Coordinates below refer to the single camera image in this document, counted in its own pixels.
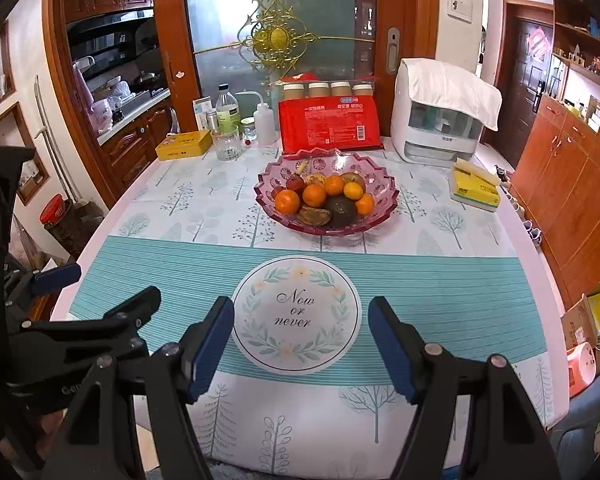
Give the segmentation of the dark green avocado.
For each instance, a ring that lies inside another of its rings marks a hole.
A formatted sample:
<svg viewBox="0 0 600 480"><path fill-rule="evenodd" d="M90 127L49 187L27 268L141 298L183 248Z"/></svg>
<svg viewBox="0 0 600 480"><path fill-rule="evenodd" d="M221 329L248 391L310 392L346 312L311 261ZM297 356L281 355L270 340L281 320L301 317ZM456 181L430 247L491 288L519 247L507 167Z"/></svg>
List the dark green avocado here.
<svg viewBox="0 0 600 480"><path fill-rule="evenodd" d="M329 196L324 208L330 212L329 228L344 229L358 218L358 208L355 202L344 195Z"/></svg>

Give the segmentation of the orange tangerine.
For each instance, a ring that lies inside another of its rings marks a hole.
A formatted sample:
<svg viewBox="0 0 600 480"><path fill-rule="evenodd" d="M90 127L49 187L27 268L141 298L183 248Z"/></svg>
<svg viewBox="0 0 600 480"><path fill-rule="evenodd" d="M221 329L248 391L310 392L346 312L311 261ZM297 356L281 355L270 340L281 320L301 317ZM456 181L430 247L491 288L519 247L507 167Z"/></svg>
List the orange tangerine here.
<svg viewBox="0 0 600 480"><path fill-rule="evenodd" d="M338 196L343 193L343 188L346 185L343 178L339 174L332 174L323 182L323 188L328 196Z"/></svg>
<svg viewBox="0 0 600 480"><path fill-rule="evenodd" d="M303 203L312 208L321 208L326 202L327 194L321 185L307 185L302 192Z"/></svg>
<svg viewBox="0 0 600 480"><path fill-rule="evenodd" d="M373 196L368 193L362 195L362 197L355 202L356 211L361 217L366 217L375 208L375 200Z"/></svg>
<svg viewBox="0 0 600 480"><path fill-rule="evenodd" d="M284 188L275 195L274 207L280 214L291 216L299 211L301 198L297 192Z"/></svg>

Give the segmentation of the yellow cardboard box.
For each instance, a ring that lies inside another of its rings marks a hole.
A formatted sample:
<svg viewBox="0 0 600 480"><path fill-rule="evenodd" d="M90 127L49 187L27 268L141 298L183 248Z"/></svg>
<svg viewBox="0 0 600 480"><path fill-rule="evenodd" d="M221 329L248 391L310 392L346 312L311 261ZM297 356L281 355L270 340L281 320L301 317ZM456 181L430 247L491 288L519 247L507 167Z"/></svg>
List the yellow cardboard box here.
<svg viewBox="0 0 600 480"><path fill-rule="evenodd" d="M212 145L212 135L209 130L182 132L170 134L156 146L159 160L200 157L206 154Z"/></svg>

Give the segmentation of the white countertop appliance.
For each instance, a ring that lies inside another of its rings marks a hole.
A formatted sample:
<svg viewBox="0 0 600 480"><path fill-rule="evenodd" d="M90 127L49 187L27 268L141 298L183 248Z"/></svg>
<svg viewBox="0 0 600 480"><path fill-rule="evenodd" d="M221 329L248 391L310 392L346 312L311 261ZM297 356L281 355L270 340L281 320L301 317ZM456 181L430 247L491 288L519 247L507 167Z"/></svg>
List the white countertop appliance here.
<svg viewBox="0 0 600 480"><path fill-rule="evenodd" d="M457 159L471 159L483 124L455 110L413 102L407 93L406 70L396 73L390 138L407 162L449 167Z"/></svg>

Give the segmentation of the overripe brown banana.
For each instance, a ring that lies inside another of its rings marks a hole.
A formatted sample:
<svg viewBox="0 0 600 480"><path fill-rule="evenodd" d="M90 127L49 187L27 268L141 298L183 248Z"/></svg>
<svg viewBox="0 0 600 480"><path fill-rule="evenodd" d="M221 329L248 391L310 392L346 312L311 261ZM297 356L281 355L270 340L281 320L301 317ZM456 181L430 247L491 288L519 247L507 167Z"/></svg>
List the overripe brown banana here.
<svg viewBox="0 0 600 480"><path fill-rule="evenodd" d="M299 162L297 165L296 174L302 177L303 180L307 175L304 172L308 169L308 167L309 161L307 159L302 160L302 162ZM303 203L302 194L301 201L302 206L298 212L299 219L307 226L326 226L330 220L330 212L324 208L325 203L323 206L321 206L321 208L308 207Z"/></svg>

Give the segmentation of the yellow tissue pack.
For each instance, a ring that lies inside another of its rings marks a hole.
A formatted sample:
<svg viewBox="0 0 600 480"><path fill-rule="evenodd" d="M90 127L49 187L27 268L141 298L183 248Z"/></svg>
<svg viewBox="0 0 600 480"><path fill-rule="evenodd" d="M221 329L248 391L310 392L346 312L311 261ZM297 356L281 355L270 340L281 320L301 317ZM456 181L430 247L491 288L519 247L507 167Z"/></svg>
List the yellow tissue pack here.
<svg viewBox="0 0 600 480"><path fill-rule="evenodd" d="M498 184L500 179L486 170L457 159L451 169L450 195L456 202L487 211L496 211L501 203Z"/></svg>

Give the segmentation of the small glass jar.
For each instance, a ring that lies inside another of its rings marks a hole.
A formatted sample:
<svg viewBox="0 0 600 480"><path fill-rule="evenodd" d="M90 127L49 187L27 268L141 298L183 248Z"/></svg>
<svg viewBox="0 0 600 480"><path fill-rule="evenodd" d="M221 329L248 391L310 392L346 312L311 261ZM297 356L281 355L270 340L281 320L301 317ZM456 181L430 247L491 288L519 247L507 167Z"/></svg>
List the small glass jar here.
<svg viewBox="0 0 600 480"><path fill-rule="evenodd" d="M242 138L245 144L251 144L257 141L256 122L253 117L245 117L240 121L242 128Z"/></svg>

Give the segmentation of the clear drinking glass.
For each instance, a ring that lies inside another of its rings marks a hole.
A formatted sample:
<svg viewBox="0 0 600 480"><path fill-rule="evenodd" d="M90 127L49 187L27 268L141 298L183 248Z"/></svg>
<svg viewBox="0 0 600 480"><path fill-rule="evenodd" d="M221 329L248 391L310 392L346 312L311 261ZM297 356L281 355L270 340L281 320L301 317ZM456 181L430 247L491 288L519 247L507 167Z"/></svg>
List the clear drinking glass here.
<svg viewBox="0 0 600 480"><path fill-rule="evenodd" d="M238 159L242 154L242 139L238 127L227 131L213 131L212 139L216 157L221 162Z"/></svg>

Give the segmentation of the dark brown entry door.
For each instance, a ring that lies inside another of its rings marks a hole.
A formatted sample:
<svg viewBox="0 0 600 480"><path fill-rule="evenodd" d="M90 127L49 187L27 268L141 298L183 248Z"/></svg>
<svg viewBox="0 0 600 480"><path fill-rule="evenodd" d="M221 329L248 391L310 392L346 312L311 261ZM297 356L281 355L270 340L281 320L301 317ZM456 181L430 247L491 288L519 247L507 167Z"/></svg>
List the dark brown entry door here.
<svg viewBox="0 0 600 480"><path fill-rule="evenodd" d="M516 16L507 20L498 77L503 104L492 145L513 168L521 159L548 81L552 42L550 26Z"/></svg>

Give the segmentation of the orange wooden cabinet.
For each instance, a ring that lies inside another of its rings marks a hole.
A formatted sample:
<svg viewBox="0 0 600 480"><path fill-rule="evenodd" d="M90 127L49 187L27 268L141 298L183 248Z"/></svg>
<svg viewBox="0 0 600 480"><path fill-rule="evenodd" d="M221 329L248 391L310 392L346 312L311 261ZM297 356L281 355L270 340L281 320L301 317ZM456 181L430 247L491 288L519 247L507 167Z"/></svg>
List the orange wooden cabinet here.
<svg viewBox="0 0 600 480"><path fill-rule="evenodd" d="M542 232L566 308L600 284L600 140L567 107L540 101L513 174L513 193Z"/></svg>

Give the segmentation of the tree pattern tablecloth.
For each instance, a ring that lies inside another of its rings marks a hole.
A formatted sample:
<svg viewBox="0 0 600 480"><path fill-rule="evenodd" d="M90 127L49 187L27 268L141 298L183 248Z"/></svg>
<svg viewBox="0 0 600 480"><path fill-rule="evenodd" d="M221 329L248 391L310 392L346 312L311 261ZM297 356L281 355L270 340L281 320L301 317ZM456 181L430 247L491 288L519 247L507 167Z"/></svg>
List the tree pattern tablecloth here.
<svg viewBox="0 0 600 480"><path fill-rule="evenodd" d="M515 206L489 212L454 202L442 168L411 165L391 148L373 152L399 190L379 226L347 236L287 229L256 201L259 174L279 151L248 148L153 162L110 210L88 243L83 276L110 236L281 249L238 282L236 330L210 390L190 409L204 452L269 474L385 478L415 410L393 388L350 278L324 252L515 257L538 308L555 381L528 396L545 426L568 412L565 345L546 269Z"/></svg>

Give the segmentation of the red apple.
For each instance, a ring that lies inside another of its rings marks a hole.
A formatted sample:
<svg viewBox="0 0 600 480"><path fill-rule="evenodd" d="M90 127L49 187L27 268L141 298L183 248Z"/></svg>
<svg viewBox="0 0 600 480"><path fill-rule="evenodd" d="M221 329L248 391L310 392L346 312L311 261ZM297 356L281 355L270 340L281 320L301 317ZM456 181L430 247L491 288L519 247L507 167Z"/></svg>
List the red apple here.
<svg viewBox="0 0 600 480"><path fill-rule="evenodd" d="M341 177L344 182L346 182L346 183L354 182L362 188L363 192L366 192L365 181L359 174L356 174L355 172L345 172L344 174L341 175Z"/></svg>

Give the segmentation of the small yellow kumquat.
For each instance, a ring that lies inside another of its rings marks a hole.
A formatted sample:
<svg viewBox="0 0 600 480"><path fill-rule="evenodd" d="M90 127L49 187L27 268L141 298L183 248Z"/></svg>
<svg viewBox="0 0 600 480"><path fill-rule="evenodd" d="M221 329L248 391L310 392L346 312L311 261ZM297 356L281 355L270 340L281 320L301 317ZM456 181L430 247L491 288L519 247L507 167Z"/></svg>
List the small yellow kumquat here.
<svg viewBox="0 0 600 480"><path fill-rule="evenodd" d="M343 185L343 195L346 196L349 200L353 200L357 202L360 200L364 194L365 190L358 182L349 181Z"/></svg>

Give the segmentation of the yellow pear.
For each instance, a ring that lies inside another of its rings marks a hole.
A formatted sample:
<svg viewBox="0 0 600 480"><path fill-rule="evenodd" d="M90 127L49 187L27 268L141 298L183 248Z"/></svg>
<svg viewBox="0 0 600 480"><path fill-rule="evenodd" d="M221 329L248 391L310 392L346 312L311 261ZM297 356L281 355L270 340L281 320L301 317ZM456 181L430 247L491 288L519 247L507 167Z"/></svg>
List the yellow pear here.
<svg viewBox="0 0 600 480"><path fill-rule="evenodd" d="M324 174L320 174L319 172L317 172L316 174L307 174L304 177L304 183L306 185L316 184L323 186L325 181L326 177L324 176Z"/></svg>

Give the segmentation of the cardboard box on floor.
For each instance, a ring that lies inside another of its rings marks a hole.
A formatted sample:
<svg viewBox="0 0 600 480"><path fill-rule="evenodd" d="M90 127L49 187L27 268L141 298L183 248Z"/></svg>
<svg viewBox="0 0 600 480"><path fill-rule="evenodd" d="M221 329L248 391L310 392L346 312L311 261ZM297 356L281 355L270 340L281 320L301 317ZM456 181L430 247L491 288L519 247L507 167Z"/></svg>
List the cardboard box on floor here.
<svg viewBox="0 0 600 480"><path fill-rule="evenodd" d="M596 361L596 375L600 375L600 283L581 298L560 319L566 349L573 350L587 342Z"/></svg>

